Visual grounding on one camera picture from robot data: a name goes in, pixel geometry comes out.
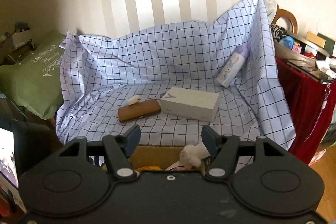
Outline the white bunny plush toy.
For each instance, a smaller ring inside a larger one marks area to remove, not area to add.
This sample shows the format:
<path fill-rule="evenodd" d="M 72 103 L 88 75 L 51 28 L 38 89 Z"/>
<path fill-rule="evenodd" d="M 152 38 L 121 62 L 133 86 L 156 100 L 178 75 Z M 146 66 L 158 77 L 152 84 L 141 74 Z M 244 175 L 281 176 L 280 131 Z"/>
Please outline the white bunny plush toy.
<path fill-rule="evenodd" d="M 192 170 L 202 166 L 202 160 L 209 157 L 206 146 L 200 142 L 197 145 L 186 145 L 179 154 L 179 160 L 166 170 Z"/>

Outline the woven lined basket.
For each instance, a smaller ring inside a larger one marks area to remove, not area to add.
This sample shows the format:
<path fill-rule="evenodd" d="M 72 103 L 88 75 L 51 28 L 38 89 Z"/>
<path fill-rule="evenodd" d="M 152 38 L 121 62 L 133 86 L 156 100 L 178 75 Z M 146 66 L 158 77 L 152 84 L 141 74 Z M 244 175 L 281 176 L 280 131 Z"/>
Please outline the woven lined basket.
<path fill-rule="evenodd" d="M 143 170 L 165 170 L 179 160 L 179 154 L 183 147 L 145 146 L 137 147 L 133 155 L 128 159 L 135 172 Z"/>

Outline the white phone box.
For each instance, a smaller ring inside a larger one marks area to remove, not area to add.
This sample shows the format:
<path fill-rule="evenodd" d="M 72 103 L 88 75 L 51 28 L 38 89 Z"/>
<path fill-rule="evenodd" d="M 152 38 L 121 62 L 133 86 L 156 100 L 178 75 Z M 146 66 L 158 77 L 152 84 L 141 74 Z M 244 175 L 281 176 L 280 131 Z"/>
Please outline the white phone box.
<path fill-rule="evenodd" d="M 201 90 L 172 87 L 159 101 L 164 113 L 205 122 L 212 122 L 219 109 L 219 94 Z"/>

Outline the brown leather case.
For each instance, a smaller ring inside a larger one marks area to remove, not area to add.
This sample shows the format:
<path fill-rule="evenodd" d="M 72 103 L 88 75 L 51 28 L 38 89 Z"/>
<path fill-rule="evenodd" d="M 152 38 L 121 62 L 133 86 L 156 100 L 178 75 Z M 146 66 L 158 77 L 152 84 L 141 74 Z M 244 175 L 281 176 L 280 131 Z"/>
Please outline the brown leather case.
<path fill-rule="evenodd" d="M 161 106 L 155 99 L 137 102 L 132 105 L 122 106 L 118 109 L 120 122 L 128 122 L 138 118 L 148 117 L 161 112 Z"/>

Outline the small white plush piece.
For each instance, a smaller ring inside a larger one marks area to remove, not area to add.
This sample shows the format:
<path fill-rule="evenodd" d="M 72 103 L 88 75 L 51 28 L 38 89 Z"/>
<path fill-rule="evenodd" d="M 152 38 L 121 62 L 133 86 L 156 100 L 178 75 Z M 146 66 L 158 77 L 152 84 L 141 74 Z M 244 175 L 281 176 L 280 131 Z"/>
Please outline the small white plush piece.
<path fill-rule="evenodd" d="M 138 96 L 138 95 L 132 96 L 132 97 L 127 99 L 127 104 L 128 105 L 133 105 L 133 104 L 139 102 L 140 100 L 141 100 L 140 96 Z"/>

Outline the purple cartoon bottle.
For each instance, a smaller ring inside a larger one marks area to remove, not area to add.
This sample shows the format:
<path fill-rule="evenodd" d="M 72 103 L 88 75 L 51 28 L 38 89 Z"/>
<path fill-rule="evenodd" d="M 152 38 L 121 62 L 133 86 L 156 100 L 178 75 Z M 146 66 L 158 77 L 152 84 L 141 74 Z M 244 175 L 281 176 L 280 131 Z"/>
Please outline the purple cartoon bottle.
<path fill-rule="evenodd" d="M 247 46 L 237 46 L 229 60 L 224 65 L 224 68 L 217 76 L 217 82 L 220 83 L 223 87 L 228 88 L 231 81 L 236 77 L 237 73 L 244 65 L 248 56 L 249 50 Z"/>

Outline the blue checked cloth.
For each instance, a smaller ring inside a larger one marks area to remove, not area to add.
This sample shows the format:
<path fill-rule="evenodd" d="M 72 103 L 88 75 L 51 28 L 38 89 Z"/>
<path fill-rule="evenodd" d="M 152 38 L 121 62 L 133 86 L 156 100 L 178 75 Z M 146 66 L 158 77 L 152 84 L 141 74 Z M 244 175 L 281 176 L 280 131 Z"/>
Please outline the blue checked cloth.
<path fill-rule="evenodd" d="M 240 45 L 249 56 L 225 88 L 216 78 Z M 62 143 L 124 133 L 132 123 L 120 123 L 118 109 L 128 98 L 157 99 L 174 86 L 219 94 L 210 126 L 221 135 L 264 135 L 284 149 L 294 141 L 264 0 L 242 0 L 212 23 L 162 24 L 117 39 L 68 33 L 62 47 Z"/>

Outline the red draped side table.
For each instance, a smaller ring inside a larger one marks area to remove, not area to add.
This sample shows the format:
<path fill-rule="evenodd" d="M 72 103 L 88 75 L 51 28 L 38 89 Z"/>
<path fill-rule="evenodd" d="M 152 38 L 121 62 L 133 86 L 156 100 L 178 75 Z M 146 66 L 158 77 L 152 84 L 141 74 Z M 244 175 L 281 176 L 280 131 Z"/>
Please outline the red draped side table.
<path fill-rule="evenodd" d="M 298 61 L 309 67 L 315 60 L 274 42 L 278 78 L 283 88 L 296 137 L 289 152 L 309 164 L 325 136 L 335 108 L 335 83 L 322 84 L 288 64 Z"/>

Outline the green printed cushion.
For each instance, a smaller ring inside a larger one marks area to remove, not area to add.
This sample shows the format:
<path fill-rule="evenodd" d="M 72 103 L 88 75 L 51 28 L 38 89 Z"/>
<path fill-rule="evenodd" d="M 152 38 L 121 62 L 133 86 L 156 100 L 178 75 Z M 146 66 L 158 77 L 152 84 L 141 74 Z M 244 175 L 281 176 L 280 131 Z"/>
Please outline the green printed cushion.
<path fill-rule="evenodd" d="M 1 66 L 1 92 L 17 106 L 44 120 L 54 117 L 63 103 L 60 64 L 64 35 L 50 31 L 33 53 L 14 65 Z"/>

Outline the lit screen device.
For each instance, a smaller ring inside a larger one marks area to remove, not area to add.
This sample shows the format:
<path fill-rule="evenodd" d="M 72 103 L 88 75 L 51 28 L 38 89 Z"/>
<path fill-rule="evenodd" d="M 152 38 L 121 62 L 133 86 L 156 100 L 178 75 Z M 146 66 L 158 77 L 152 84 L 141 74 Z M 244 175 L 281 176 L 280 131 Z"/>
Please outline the lit screen device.
<path fill-rule="evenodd" d="M 1 129 L 0 133 L 1 174 L 18 189 L 18 176 L 14 155 L 14 134 Z"/>

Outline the wooden chair back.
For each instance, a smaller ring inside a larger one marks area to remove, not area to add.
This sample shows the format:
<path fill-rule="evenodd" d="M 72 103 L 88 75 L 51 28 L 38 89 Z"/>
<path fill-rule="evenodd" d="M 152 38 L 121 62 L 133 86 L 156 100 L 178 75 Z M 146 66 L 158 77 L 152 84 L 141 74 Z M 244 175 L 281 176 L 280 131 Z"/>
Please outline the wooden chair back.
<path fill-rule="evenodd" d="M 276 22 L 279 19 L 284 19 L 290 24 L 291 33 L 293 34 L 298 33 L 298 23 L 297 23 L 297 19 L 295 18 L 295 16 L 290 11 L 280 9 L 279 5 L 277 5 L 276 14 L 271 24 L 276 24 Z"/>

